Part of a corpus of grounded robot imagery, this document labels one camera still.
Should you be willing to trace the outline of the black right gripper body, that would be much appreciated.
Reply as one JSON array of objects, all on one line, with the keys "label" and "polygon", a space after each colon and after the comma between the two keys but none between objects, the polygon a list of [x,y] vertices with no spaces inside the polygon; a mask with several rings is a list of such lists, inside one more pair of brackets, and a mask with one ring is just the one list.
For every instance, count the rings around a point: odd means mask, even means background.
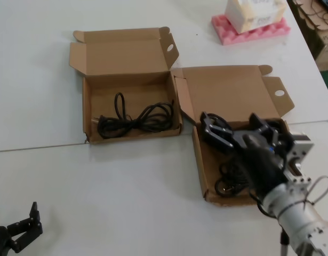
[{"label": "black right gripper body", "polygon": [[233,133],[232,143],[244,174],[259,199],[287,183],[284,170],[289,152],[288,131],[274,127],[238,130]]}]

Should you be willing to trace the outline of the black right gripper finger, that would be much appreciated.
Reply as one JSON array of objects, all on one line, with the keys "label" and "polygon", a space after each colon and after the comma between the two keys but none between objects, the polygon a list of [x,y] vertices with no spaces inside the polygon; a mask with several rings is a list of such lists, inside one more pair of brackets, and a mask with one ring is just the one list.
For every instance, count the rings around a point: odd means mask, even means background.
[{"label": "black right gripper finger", "polygon": [[213,113],[202,112],[200,122],[205,142],[223,154],[229,154],[234,150],[231,142],[233,130],[225,119]]},{"label": "black right gripper finger", "polygon": [[254,131],[266,138],[269,145],[276,145],[280,134],[280,126],[276,121],[265,121],[252,113],[249,122]]}]

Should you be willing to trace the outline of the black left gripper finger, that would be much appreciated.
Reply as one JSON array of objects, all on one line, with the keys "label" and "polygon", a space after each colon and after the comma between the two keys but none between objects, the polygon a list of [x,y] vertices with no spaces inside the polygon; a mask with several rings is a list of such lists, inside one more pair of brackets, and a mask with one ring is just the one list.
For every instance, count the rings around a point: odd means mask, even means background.
[{"label": "black left gripper finger", "polygon": [[33,202],[29,218],[7,226],[10,235],[10,248],[20,253],[43,233],[37,202]]}]

